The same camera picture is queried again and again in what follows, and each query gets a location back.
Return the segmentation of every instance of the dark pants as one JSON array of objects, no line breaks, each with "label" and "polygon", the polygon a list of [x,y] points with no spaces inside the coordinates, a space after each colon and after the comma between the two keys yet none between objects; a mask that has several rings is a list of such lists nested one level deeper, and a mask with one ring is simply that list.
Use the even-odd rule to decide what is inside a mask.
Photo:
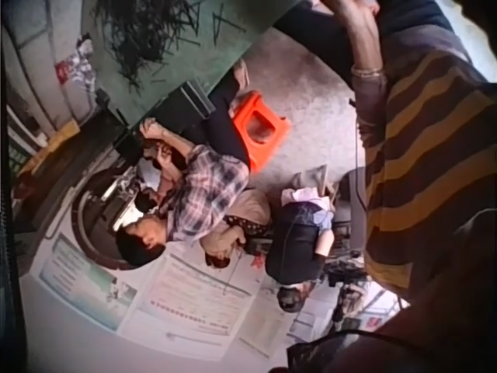
[{"label": "dark pants", "polygon": [[[452,27],[435,0],[378,0],[380,38],[414,26]],[[336,72],[352,88],[350,69],[353,53],[345,28],[331,15],[312,10],[303,1],[289,10],[274,27],[306,47]]]},{"label": "dark pants", "polygon": [[233,71],[228,71],[209,95],[216,110],[209,119],[188,127],[181,135],[197,145],[209,144],[219,154],[232,155],[250,167],[247,148],[228,113],[239,89]]}]

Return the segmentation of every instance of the concrete floor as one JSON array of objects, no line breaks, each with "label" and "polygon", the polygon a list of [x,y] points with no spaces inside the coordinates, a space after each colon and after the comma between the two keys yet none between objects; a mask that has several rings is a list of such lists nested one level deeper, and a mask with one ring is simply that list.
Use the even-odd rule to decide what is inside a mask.
[{"label": "concrete floor", "polygon": [[[476,68],[489,81],[496,82],[497,60],[485,34],[465,19],[461,8],[451,0],[438,2]],[[253,186],[271,190],[274,195],[299,171],[328,164],[329,180],[336,181],[356,167],[356,116],[348,104],[353,93],[333,71],[275,29],[265,33],[244,59],[250,88],[260,90],[268,106],[292,123],[286,141],[253,178]],[[360,148],[359,165],[363,160]]]}]

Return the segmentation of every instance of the beige shirt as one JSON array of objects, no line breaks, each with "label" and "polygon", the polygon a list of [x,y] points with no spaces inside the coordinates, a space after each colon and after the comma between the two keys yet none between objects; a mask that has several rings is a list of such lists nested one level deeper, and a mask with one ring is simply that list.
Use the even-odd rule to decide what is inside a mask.
[{"label": "beige shirt", "polygon": [[[259,190],[246,190],[236,199],[226,215],[244,218],[260,225],[271,222],[271,211],[267,196]],[[230,227],[222,220],[208,235],[200,239],[200,245],[211,256],[229,257],[236,247],[237,239],[245,243],[245,235],[240,227]]]}]

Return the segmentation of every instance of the red plastic stool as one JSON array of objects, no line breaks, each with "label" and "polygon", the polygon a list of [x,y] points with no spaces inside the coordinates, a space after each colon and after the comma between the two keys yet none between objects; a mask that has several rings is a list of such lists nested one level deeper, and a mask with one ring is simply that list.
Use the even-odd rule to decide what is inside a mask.
[{"label": "red plastic stool", "polygon": [[[247,126],[253,117],[273,130],[271,136],[262,144],[253,140],[247,132]],[[236,110],[233,122],[248,149],[251,173],[257,173],[266,165],[290,129],[288,120],[278,117],[271,111],[262,101],[262,95],[258,91],[252,91],[242,101],[242,104]]]}]

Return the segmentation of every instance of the shoe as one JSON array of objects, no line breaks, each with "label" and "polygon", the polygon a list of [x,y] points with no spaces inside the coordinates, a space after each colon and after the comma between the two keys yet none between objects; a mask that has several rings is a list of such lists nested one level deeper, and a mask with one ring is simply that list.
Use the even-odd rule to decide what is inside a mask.
[{"label": "shoe", "polygon": [[247,69],[247,64],[245,63],[245,61],[240,59],[233,65],[233,74],[235,75],[235,79],[240,85],[240,90],[245,89],[249,86],[249,70]]}]

